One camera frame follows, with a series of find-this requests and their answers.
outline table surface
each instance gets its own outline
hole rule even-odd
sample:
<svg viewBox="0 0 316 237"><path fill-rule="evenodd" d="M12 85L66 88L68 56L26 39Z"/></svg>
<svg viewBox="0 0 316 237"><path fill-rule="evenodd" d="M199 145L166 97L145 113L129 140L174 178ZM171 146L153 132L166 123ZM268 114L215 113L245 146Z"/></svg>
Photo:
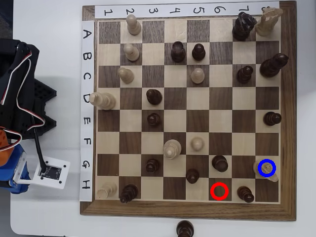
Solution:
<svg viewBox="0 0 316 237"><path fill-rule="evenodd" d="M81 11L83 5L190 3L193 0L15 0L13 38L34 44L39 50L36 78L57 90L57 97L46 105L46 112L57 127L42 137L43 155L71 162L64 190L30 186L21 195L11 195L11 227L17 234L44 236L130 237L176 236L179 219L97 217L79 214L80 171L80 67ZM195 236L257 237L313 236L316 187L311 182L316 133L316 3L297 1L297 221L255 222L191 220ZM35 170L37 155L33 141L23 141L29 169Z"/></svg>

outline black chess piece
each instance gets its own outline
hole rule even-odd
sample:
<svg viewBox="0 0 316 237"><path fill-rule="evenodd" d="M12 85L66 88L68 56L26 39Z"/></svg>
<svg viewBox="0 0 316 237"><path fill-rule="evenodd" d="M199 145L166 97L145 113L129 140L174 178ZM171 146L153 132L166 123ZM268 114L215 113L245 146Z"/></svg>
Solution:
<svg viewBox="0 0 316 237"><path fill-rule="evenodd" d="M180 221L177 225L178 237L192 237L194 234L194 228L189 221Z"/></svg>
<svg viewBox="0 0 316 237"><path fill-rule="evenodd" d="M197 61L201 61L205 57L205 54L203 44L197 43L192 50L192 57Z"/></svg>
<svg viewBox="0 0 316 237"><path fill-rule="evenodd" d="M241 186L237 190L238 197L247 203L251 203L255 200L251 190L246 186Z"/></svg>
<svg viewBox="0 0 316 237"><path fill-rule="evenodd" d="M157 105L162 101L162 94L156 89L149 89L146 92L147 100L152 105Z"/></svg>
<svg viewBox="0 0 316 237"><path fill-rule="evenodd" d="M186 57L186 50L180 41L176 41L172 45L171 58L176 63L181 63Z"/></svg>
<svg viewBox="0 0 316 237"><path fill-rule="evenodd" d="M212 160L212 166L219 172L225 172L228 169L228 163L224 156L215 156Z"/></svg>
<svg viewBox="0 0 316 237"><path fill-rule="evenodd" d="M278 53L273 58L267 59L260 65L260 73L264 77L271 78L277 75L288 61L288 56L284 53Z"/></svg>
<svg viewBox="0 0 316 237"><path fill-rule="evenodd" d="M123 188L119 200L121 203L128 203L132 201L134 198L136 198L137 194L138 188L133 184L129 184Z"/></svg>
<svg viewBox="0 0 316 237"><path fill-rule="evenodd" d="M237 40L247 39L255 24L257 20L253 16L240 12L233 26L233 37Z"/></svg>
<svg viewBox="0 0 316 237"><path fill-rule="evenodd" d="M263 117L263 122L268 126L273 126L281 122L281 115L275 112L267 112Z"/></svg>
<svg viewBox="0 0 316 237"><path fill-rule="evenodd" d="M248 81L250 81L252 73L253 68L251 66L244 66L238 70L237 80L242 84L246 84Z"/></svg>

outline white chess piece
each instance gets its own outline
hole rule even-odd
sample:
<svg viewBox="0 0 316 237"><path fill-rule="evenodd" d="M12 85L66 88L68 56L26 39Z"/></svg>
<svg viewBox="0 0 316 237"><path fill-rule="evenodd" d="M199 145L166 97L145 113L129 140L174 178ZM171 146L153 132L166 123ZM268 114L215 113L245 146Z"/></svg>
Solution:
<svg viewBox="0 0 316 237"><path fill-rule="evenodd" d="M102 110L110 110L116 104L116 99L110 93L93 92L89 96L89 102Z"/></svg>
<svg viewBox="0 0 316 237"><path fill-rule="evenodd" d="M171 139L163 146L163 155L169 159L177 157L181 153L181 144L177 140Z"/></svg>
<svg viewBox="0 0 316 237"><path fill-rule="evenodd" d="M134 73L130 69L120 68L118 70L118 76L126 84L131 83L134 80Z"/></svg>
<svg viewBox="0 0 316 237"><path fill-rule="evenodd" d="M202 68L195 68L194 71L191 73L191 80L195 84L200 84L204 81L205 74Z"/></svg>
<svg viewBox="0 0 316 237"><path fill-rule="evenodd" d="M128 15L126 18L126 22L128 32L131 35L138 35L141 32L142 27L134 15Z"/></svg>
<svg viewBox="0 0 316 237"><path fill-rule="evenodd" d="M124 53L129 61L134 62L139 58L139 50L130 43L124 46Z"/></svg>

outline chessboard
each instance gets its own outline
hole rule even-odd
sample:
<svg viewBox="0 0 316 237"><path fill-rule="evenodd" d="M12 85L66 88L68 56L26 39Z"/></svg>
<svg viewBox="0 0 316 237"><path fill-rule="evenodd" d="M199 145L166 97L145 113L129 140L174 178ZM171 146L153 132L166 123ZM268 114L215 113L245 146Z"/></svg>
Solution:
<svg viewBox="0 0 316 237"><path fill-rule="evenodd" d="M94 107L92 202L81 202L81 214L295 220L296 5L285 1L279 7L283 15L269 36L253 29L244 41L232 35L236 15L137 17L141 32L134 36L126 18L95 19L93 6L83 8L83 21L94 20L92 92L113 95L116 105ZM180 63L171 57L175 41L187 53ZM192 57L197 43L206 52L201 61ZM138 60L126 58L126 44L139 50ZM287 65L272 78L262 76L260 65L281 52L289 56ZM253 74L243 84L237 72L245 66ZM118 76L122 67L133 72L131 83ZM200 84L191 80L196 68L205 73ZM161 93L161 103L149 103L149 89ZM267 112L281 114L281 123L267 126ZM152 113L160 117L157 126L148 124ZM204 143L199 151L191 146L195 137ZM174 159L164 156L170 139L182 148ZM227 161L225 172L212 165L219 155ZM147 172L152 159L159 169ZM274 162L278 181L254 172L253 164L264 159ZM199 173L194 184L186 179L190 169ZM219 182L228 188L223 200L210 191ZM117 186L111 197L100 192L108 183ZM138 194L123 204L120 194L130 184ZM242 186L251 190L252 203L238 196ZM221 197L226 191L218 186L213 193Z"/></svg>

